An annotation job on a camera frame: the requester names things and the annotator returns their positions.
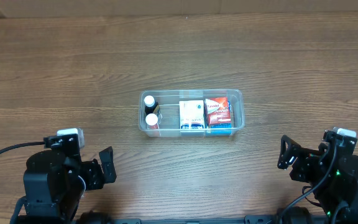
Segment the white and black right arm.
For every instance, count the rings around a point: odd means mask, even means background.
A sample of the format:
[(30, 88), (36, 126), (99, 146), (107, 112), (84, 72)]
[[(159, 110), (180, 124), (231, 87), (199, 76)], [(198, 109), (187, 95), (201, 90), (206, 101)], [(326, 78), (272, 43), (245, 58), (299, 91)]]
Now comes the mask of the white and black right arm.
[(348, 129), (327, 130), (317, 150), (308, 149), (284, 135), (280, 140), (279, 169), (291, 167), (290, 177), (304, 182), (301, 195), (278, 212), (276, 223), (314, 223), (305, 208), (296, 204), (314, 195), (322, 208), (323, 223), (358, 223), (357, 134)]

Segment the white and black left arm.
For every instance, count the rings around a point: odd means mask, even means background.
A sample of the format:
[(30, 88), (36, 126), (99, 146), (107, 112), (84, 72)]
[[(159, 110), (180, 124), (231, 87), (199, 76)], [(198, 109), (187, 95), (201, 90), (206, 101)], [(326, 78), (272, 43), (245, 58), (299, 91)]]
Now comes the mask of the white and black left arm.
[(25, 196), (20, 198), (11, 223), (74, 223), (86, 191), (116, 181), (113, 149), (97, 159), (82, 161), (76, 147), (52, 147), (29, 157), (24, 172)]

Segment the dark bottle with white cap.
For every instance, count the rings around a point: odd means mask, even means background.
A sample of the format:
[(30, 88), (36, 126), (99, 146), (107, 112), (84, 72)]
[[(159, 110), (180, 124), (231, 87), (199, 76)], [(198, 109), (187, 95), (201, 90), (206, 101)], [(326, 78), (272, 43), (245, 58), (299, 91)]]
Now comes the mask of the dark bottle with white cap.
[(159, 103), (155, 100), (155, 98), (151, 95), (147, 95), (144, 98), (145, 104), (145, 114), (155, 114), (156, 116), (160, 116), (160, 106)]

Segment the orange tube with white cap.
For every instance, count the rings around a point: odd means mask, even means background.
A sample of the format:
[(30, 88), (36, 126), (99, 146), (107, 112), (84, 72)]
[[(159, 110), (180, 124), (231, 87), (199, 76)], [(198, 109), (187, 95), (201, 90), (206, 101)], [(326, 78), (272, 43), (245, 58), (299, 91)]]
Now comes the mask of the orange tube with white cap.
[(147, 133), (152, 137), (159, 137), (160, 130), (158, 125), (158, 116), (154, 113), (150, 113), (145, 117), (145, 122), (147, 124)]

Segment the white and blue plaster box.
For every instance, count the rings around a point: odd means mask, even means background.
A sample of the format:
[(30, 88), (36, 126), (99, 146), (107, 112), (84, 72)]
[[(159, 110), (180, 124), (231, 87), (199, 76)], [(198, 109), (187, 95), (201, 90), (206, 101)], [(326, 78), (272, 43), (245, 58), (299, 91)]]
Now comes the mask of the white and blue plaster box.
[(179, 101), (180, 128), (181, 129), (204, 129), (204, 101), (186, 100)]

